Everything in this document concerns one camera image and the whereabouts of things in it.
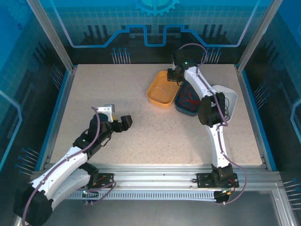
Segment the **black mounting bracket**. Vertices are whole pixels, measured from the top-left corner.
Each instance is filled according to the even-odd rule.
[[[98,173],[95,183],[90,188],[91,189],[100,188],[100,187],[108,185],[109,183],[112,183],[113,181],[114,181],[113,173]]]
[[[236,173],[233,173],[232,182],[235,188],[239,187],[238,177]],[[197,173],[197,178],[192,180],[193,183],[198,184],[198,188],[232,188],[233,184],[227,180],[218,185],[211,173]]]

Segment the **speckled countertop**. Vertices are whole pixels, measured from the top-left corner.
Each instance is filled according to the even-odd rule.
[[[210,164],[209,136],[198,117],[148,102],[146,91],[156,74],[171,65],[79,65],[74,77],[51,163],[69,150],[74,140],[89,127],[91,106],[115,104],[115,116],[130,114],[133,126],[114,133],[91,163],[119,164]],[[224,129],[229,157],[239,164],[262,164],[234,65],[203,65],[202,74],[211,84],[233,89],[238,94],[233,118]]]

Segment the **blue trim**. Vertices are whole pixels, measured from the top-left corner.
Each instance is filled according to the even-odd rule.
[[[252,103],[252,107],[254,109],[255,117],[256,117],[257,122],[258,122],[259,130],[260,130],[260,133],[261,133],[261,137],[263,139],[263,143],[264,143],[265,150],[266,150],[266,153],[267,153],[267,156],[268,156],[269,164],[271,166],[271,170],[272,171],[277,171],[275,161],[274,161],[274,158],[273,158],[273,155],[272,155],[272,151],[269,147],[268,139],[267,139],[267,136],[265,135],[265,131],[263,129],[263,125],[262,125],[262,122],[261,122],[261,119],[260,119],[260,115],[259,115],[259,112],[257,110],[256,103],[255,103],[255,100],[254,100],[254,97],[253,97],[253,94],[252,94],[252,90],[251,90],[251,87],[250,87],[250,84],[249,84],[249,80],[248,80],[244,70],[242,71],[242,74],[243,74],[243,77],[244,77],[244,80],[245,80],[245,83],[246,83],[246,88],[247,88],[247,91],[248,91],[248,95],[251,99],[251,103]]]
[[[290,118],[290,120],[291,120],[291,123],[292,123],[292,125],[293,125],[293,129],[295,130],[295,133],[296,133],[296,135],[297,135],[297,137],[298,137],[298,139],[299,139],[299,142],[300,142],[300,144],[301,144],[301,134],[300,134],[300,131],[299,131],[299,129],[298,129],[298,127],[297,127],[297,124],[296,124],[296,122],[295,122],[295,119],[294,119],[294,116],[295,116],[295,113],[296,113],[296,108],[297,108],[300,104],[301,104],[301,98],[298,99],[298,100],[293,104],[293,107],[292,107],[292,113],[291,113],[291,118]]]
[[[164,28],[163,28],[163,42],[162,44],[149,44],[148,43],[148,40],[147,40],[147,28],[145,25],[143,24],[131,24],[131,25],[126,25],[126,29],[125,30],[117,30],[107,41],[104,45],[74,45],[72,40],[71,40],[71,37],[69,36],[68,34],[68,31],[55,7],[55,4],[53,2],[53,0],[49,0],[50,1],[50,4],[52,5],[52,8],[57,16],[57,19],[59,20],[59,23],[61,24],[61,27],[67,37],[67,40],[69,42],[69,44],[73,47],[73,48],[105,48],[107,47],[115,38],[117,35],[119,35],[120,33],[130,33],[130,28],[143,28],[143,35],[144,35],[144,44],[145,46],[147,47],[163,47],[166,45],[166,38],[167,38],[167,29],[168,28],[180,28],[181,31],[180,32],[189,32],[191,33],[204,47],[232,47],[232,48],[235,48],[235,47],[238,47],[240,45],[240,43],[242,42],[244,36],[245,36],[245,33],[254,17],[254,14],[258,8],[258,5],[260,3],[261,0],[257,0],[257,3],[256,5],[254,6],[254,9],[246,23],[246,26],[238,40],[238,43],[237,44],[230,44],[230,45],[221,45],[221,44],[206,44],[202,39],[201,37],[199,37],[199,35],[195,32],[195,30],[192,30],[192,29],[186,29],[185,28],[185,25],[184,24],[168,24],[168,25],[165,25]]]
[[[45,155],[45,151],[46,151],[46,146],[47,146],[47,143],[48,143],[49,137],[50,137],[50,132],[51,132],[51,129],[52,129],[53,124],[55,122],[55,117],[56,117],[56,114],[57,114],[58,106],[60,105],[62,95],[63,95],[63,91],[64,91],[64,88],[65,88],[66,81],[67,81],[68,77],[69,77],[69,72],[66,70],[66,73],[65,73],[62,85],[61,85],[60,92],[58,93],[58,96],[57,96],[57,100],[56,100],[56,103],[55,103],[55,108],[53,110],[51,120],[50,120],[48,129],[47,129],[47,133],[46,133],[46,136],[45,136],[45,139],[44,139],[44,142],[43,142],[43,146],[41,148],[41,152],[40,152],[40,155],[39,155],[39,158],[38,158],[38,162],[37,162],[37,165],[35,167],[35,171],[39,171],[40,166],[43,163],[43,159],[44,159],[44,155]]]
[[[13,99],[11,99],[9,96],[7,96],[3,91],[1,91],[0,90],[0,96],[3,96],[7,101],[9,101],[16,109],[17,109],[17,111],[18,111],[18,117],[19,117],[19,121],[18,121],[18,124],[16,125],[16,128],[15,128],[15,130],[14,130],[14,133],[13,133],[13,135],[11,136],[11,138],[10,138],[10,141],[9,141],[9,143],[8,143],[8,146],[6,147],[6,150],[5,150],[5,152],[4,152],[4,155],[3,155],[3,157],[2,157],[2,159],[1,159],[1,162],[0,162],[0,172],[1,172],[1,170],[2,170],[2,168],[3,168],[3,165],[4,165],[4,163],[5,163],[5,161],[6,161],[6,158],[8,157],[8,154],[9,154],[9,152],[10,152],[10,149],[11,149],[11,146],[13,145],[13,142],[14,142],[14,140],[15,140],[15,138],[16,138],[16,135],[17,135],[17,133],[18,133],[18,131],[19,131],[19,129],[20,129],[20,126],[21,126],[21,123],[22,123],[22,112],[21,112],[21,108],[20,108],[20,105],[16,102],[16,101],[14,101]]]

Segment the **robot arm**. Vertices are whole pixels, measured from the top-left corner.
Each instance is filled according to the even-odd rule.
[[[227,167],[229,162],[224,158],[224,156],[222,155],[222,150],[217,138],[217,127],[220,125],[220,122],[218,119],[214,118],[214,120],[210,120],[209,118],[206,118],[205,113],[206,113],[206,109],[204,108],[208,108],[208,110],[210,110],[211,108],[211,103],[214,101],[213,95],[210,91],[214,92],[217,97],[219,97],[219,101],[220,101],[220,105],[222,107],[222,111],[224,111],[225,109],[225,96],[224,94],[219,94],[217,93],[216,90],[214,90],[209,83],[206,81],[206,79],[203,77],[203,75],[201,73],[199,73],[199,76],[202,78],[202,80],[207,84],[207,87],[209,87],[209,89],[207,89],[207,87],[203,84],[202,80],[199,79],[199,77],[196,74],[196,67],[190,67],[187,70],[185,70],[184,73],[184,78],[186,81],[188,81],[191,86],[194,88],[195,92],[197,93],[198,97],[200,100],[202,100],[202,106],[201,106],[201,114],[199,114],[199,119],[201,121],[201,123],[203,125],[206,125],[206,130],[210,136],[210,140],[211,140],[211,144],[212,144],[212,165],[216,168],[223,168],[223,167]],[[216,114],[214,114],[214,116],[216,116],[217,118],[220,117],[219,113],[216,112]],[[219,128],[220,130],[220,134],[221,134],[221,140],[222,140],[222,149],[224,151],[224,153],[227,155],[226,153],[226,147],[225,147],[225,143],[224,143],[224,137],[223,137],[223,132],[222,132],[222,127]]]
[[[182,50],[174,52],[172,57],[173,68],[168,69],[167,79],[169,81],[176,81],[177,83],[184,80],[188,81],[199,96],[201,102],[198,118],[201,124],[206,126],[212,144],[213,180],[216,186],[223,187],[229,179],[233,178],[233,169],[232,165],[224,158],[224,155],[227,156],[227,153],[223,130],[222,127],[218,128],[223,121],[212,93],[215,94],[223,115],[225,115],[225,95],[212,88],[200,72],[196,73],[197,64],[187,58]],[[218,140],[217,128],[220,133],[221,145]]]
[[[41,226],[66,197],[81,187],[85,186],[86,189],[93,187],[99,179],[98,169],[87,161],[99,151],[103,141],[111,138],[113,132],[126,131],[133,123],[130,115],[122,116],[121,122],[114,120],[113,112],[114,105],[97,108],[100,131],[96,141],[90,145],[96,137],[97,116],[95,115],[90,121],[89,129],[75,140],[61,160],[31,183],[24,182],[17,188],[14,213],[23,216],[30,196],[37,189],[29,204],[25,220],[32,226]]]

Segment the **dark blue bowl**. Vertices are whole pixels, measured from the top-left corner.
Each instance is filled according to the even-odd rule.
[[[193,100],[195,101],[195,103],[191,103],[187,100]],[[194,88],[190,85],[189,82],[183,82],[177,92],[177,95],[175,96],[174,104],[178,112],[191,117],[198,115],[200,100]]]

